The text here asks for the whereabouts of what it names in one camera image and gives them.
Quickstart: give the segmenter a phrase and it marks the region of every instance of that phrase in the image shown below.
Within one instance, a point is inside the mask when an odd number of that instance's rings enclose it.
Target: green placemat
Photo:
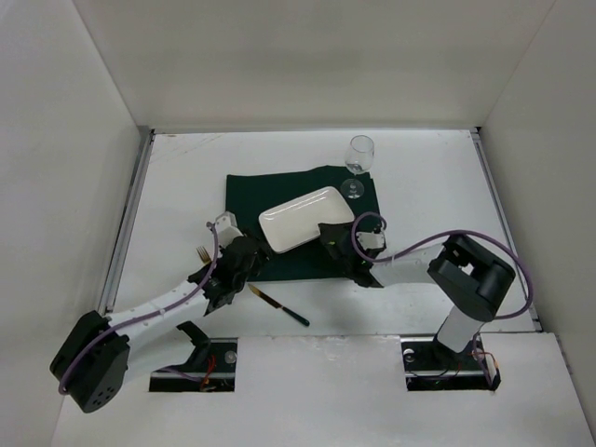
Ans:
[[[240,229],[250,230],[262,237],[259,214],[284,202],[293,200],[325,186],[339,191],[342,182],[353,177],[345,167],[322,166],[303,172],[255,176],[228,175],[225,185],[225,209],[236,215]],[[346,202],[359,216],[365,211],[379,212],[374,181],[368,173],[358,176],[364,185],[364,195]],[[371,231],[376,225],[373,219],[360,227]],[[283,254],[274,254],[261,275],[251,280],[282,281],[292,279],[340,278],[339,268],[317,239]]]

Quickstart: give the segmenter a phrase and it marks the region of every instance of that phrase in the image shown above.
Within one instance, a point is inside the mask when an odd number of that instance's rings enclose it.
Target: knife handle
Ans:
[[[305,325],[306,327],[310,326],[310,321],[308,321],[306,318],[301,317],[300,315],[298,315],[297,313],[295,313],[293,310],[290,310],[288,307],[282,307],[281,310],[283,310],[286,314],[288,314],[290,317],[294,318],[296,321],[298,321],[300,324]]]

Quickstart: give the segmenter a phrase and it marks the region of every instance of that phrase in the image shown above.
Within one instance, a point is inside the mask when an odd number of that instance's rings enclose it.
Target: wine glass base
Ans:
[[[364,185],[356,179],[347,179],[340,188],[344,197],[359,198],[364,194]]]

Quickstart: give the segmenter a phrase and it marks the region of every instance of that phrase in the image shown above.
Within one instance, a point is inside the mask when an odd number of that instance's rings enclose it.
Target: screw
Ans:
[[[223,356],[223,359],[225,360],[225,362],[228,365],[231,365],[232,363],[236,363],[236,358],[237,358],[237,355],[236,355],[236,352],[234,352],[234,351],[227,351],[225,353],[225,355]]]
[[[413,349],[408,348],[403,350],[403,359],[406,361],[406,363],[412,363],[415,361],[413,354]]]

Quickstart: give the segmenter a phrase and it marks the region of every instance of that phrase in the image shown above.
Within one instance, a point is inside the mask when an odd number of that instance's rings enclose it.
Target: plate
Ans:
[[[352,209],[332,186],[318,189],[259,215],[267,242],[283,253],[320,236],[318,224],[345,224],[354,220]]]

